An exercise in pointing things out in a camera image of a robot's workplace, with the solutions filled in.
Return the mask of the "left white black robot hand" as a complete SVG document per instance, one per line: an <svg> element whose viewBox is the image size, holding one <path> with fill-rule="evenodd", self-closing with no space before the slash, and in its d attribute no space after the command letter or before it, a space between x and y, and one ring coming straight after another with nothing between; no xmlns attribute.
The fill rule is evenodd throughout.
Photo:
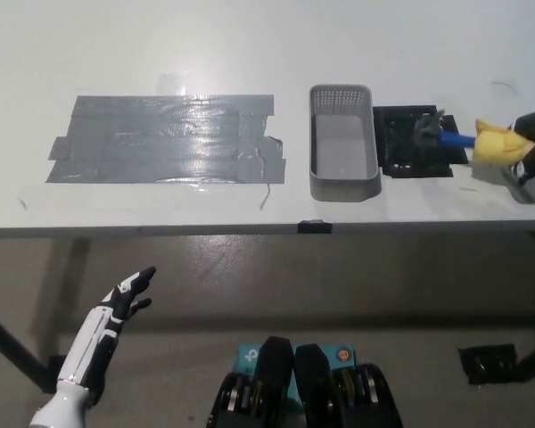
<svg viewBox="0 0 535 428"><path fill-rule="evenodd" d="M152 303L149 298L138 300L156 273L148 267L115 285L89 311L65 358L59 381L74 383L96 391L103 382L125 323L140 309Z"/></svg>

